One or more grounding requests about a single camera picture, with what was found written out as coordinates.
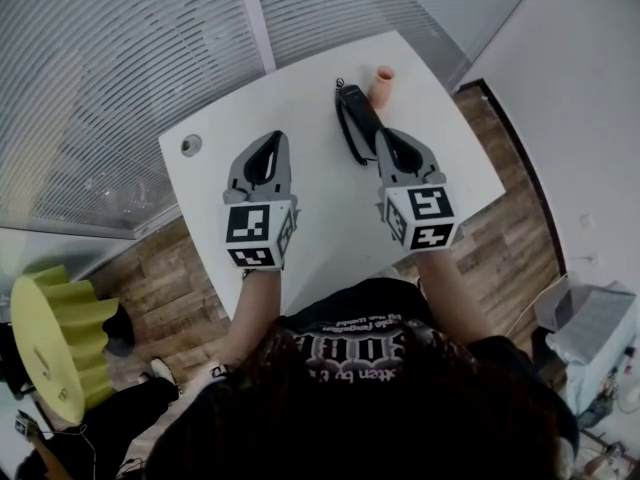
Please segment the peach ribbed cup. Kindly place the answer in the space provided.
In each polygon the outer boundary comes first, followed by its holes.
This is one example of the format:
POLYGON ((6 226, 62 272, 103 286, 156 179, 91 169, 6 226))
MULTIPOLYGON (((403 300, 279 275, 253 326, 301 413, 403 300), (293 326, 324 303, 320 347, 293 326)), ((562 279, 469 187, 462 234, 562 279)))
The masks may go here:
POLYGON ((374 110, 381 110, 389 101, 395 80, 395 71, 388 65, 376 68, 368 90, 368 100, 374 110))

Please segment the yellow-green pleated stool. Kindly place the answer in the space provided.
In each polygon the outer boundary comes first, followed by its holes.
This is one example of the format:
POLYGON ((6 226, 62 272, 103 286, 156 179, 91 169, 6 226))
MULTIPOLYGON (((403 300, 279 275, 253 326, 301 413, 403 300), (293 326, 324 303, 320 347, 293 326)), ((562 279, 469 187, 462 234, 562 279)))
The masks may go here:
POLYGON ((104 349, 106 320, 119 300, 100 300, 93 285, 58 265, 20 276, 11 293, 11 327, 23 366, 56 415, 78 425, 113 394, 104 349))

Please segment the person's black printed t-shirt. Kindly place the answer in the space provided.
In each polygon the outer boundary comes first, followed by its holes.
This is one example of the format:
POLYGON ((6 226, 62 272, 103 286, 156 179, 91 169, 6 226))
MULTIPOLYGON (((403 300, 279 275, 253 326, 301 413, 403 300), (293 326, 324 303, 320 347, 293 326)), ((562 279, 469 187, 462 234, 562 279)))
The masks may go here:
POLYGON ((562 480, 578 429, 501 336, 461 345, 410 283, 281 318, 157 440, 145 480, 562 480))

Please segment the striped glass partition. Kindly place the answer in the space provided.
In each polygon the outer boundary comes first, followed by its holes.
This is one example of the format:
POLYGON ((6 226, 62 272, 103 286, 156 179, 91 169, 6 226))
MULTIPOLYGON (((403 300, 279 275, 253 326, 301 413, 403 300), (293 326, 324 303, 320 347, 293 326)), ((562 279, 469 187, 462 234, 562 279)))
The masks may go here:
POLYGON ((159 135, 397 31, 452 88, 520 0, 0 0, 0 227, 109 238, 175 203, 159 135))

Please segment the person's left forearm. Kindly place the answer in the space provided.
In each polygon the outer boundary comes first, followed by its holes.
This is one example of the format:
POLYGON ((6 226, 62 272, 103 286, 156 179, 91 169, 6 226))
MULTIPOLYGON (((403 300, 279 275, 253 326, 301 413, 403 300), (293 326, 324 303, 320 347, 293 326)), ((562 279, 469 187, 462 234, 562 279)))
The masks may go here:
POLYGON ((235 313, 224 338, 219 363, 236 367, 261 343, 281 310, 281 272, 250 271, 242 281, 235 313))

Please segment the white covered cabinet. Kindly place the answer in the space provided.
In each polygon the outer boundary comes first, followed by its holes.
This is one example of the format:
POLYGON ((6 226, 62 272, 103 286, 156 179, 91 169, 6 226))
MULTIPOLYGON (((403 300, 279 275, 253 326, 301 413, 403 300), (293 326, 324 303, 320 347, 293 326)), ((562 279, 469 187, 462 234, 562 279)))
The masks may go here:
POLYGON ((576 415, 596 398, 606 375, 637 333, 640 297, 619 281, 604 287, 569 277, 534 302, 544 343, 565 365, 566 401, 576 415))

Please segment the black bag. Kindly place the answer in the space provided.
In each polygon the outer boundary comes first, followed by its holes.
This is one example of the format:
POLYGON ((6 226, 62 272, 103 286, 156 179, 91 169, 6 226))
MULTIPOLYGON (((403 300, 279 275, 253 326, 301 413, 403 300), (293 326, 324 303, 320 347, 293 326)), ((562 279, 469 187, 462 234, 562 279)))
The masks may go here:
POLYGON ((126 309, 119 304, 116 313, 102 326, 108 340, 105 350, 116 357, 128 357, 135 348, 135 335, 131 318, 126 309))

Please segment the white plastic bottle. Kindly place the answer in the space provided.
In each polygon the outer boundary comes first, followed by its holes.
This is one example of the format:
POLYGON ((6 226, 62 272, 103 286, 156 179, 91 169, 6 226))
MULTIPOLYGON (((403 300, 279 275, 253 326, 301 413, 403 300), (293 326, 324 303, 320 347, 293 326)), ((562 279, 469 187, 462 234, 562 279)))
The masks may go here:
POLYGON ((619 408, 625 414, 640 411, 640 377, 624 379, 619 391, 619 408))

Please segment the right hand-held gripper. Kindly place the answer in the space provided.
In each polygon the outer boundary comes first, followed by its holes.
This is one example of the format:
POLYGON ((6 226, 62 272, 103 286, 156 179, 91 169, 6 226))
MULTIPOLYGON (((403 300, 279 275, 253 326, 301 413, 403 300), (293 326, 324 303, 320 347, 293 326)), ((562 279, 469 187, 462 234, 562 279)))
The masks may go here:
POLYGON ((448 248, 458 218, 433 152, 394 128, 377 131, 375 144, 382 182, 377 208, 392 240, 408 253, 448 248))

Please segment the person's right forearm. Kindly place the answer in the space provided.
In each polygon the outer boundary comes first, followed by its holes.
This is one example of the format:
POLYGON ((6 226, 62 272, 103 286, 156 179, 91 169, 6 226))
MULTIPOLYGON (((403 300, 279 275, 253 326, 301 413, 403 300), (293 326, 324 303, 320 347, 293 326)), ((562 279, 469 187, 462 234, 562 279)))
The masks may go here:
POLYGON ((444 334, 462 345, 493 335, 449 250, 417 252, 412 257, 434 321, 444 334))

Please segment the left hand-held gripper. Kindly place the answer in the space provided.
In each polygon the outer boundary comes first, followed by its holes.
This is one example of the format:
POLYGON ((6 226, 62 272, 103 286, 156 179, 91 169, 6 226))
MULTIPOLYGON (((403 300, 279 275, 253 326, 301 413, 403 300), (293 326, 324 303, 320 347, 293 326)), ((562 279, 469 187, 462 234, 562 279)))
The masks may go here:
POLYGON ((299 213, 284 132, 259 137, 236 157, 223 201, 224 247, 232 263, 242 270, 283 269, 299 213))

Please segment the another person's forearm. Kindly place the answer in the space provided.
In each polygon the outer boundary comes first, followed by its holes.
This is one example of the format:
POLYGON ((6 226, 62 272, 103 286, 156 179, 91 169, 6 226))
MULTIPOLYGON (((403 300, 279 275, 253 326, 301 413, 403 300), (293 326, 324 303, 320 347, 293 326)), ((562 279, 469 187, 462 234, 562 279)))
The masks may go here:
POLYGON ((47 480, 73 480, 58 458, 45 445, 36 421, 27 413, 19 410, 16 415, 16 429, 33 445, 42 459, 47 480))

